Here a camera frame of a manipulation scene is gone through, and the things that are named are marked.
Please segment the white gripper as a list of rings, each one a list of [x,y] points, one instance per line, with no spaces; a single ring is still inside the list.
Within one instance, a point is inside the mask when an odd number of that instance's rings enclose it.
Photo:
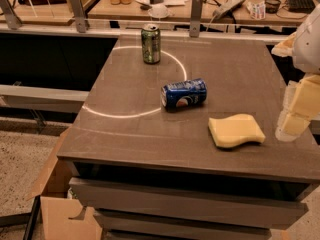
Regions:
[[[276,44],[271,53],[293,57],[296,68],[306,74],[299,82],[289,81],[283,98],[275,136],[291,142],[301,136],[320,113],[320,4],[307,16],[296,33]]]

